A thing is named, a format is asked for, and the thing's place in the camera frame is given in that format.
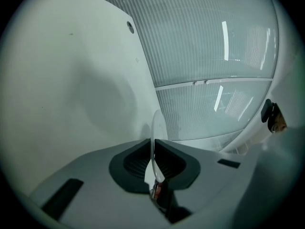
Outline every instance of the black slot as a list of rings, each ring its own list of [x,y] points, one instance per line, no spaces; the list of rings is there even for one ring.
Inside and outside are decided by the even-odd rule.
[[[222,165],[225,165],[225,166],[229,166],[229,167],[232,167],[232,168],[235,168],[237,169],[240,165],[240,163],[238,162],[234,162],[234,161],[231,161],[231,160],[227,160],[227,159],[220,159],[217,161],[219,164],[222,164]]]
[[[42,210],[55,220],[58,220],[84,182],[69,179],[42,207]]]

